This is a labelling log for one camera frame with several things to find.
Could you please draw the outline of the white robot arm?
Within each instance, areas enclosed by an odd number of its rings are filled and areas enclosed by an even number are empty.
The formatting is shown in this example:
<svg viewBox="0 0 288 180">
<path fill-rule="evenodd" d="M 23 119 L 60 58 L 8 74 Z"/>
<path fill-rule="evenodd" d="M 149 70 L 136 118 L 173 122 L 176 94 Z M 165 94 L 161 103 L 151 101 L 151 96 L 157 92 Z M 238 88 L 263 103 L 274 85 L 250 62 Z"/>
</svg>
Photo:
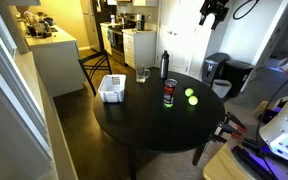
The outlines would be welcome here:
<svg viewBox="0 0 288 180">
<path fill-rule="evenodd" d="M 288 0 L 229 0 L 228 14 L 211 31 L 207 55 L 228 54 L 257 71 L 288 32 Z M 270 150 L 288 160 L 288 102 L 281 112 L 259 130 Z"/>
</svg>

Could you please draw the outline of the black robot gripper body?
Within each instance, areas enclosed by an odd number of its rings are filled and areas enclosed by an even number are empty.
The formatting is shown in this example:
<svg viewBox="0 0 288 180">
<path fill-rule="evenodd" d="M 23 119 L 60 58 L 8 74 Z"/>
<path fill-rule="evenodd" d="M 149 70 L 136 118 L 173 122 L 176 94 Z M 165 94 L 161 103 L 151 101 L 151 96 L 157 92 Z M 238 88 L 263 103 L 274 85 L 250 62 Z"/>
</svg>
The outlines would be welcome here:
<svg viewBox="0 0 288 180">
<path fill-rule="evenodd" d="M 216 20 L 224 20 L 229 8 L 226 4 L 229 0 L 205 0 L 201 9 L 201 18 L 205 19 L 209 14 L 213 14 Z"/>
</svg>

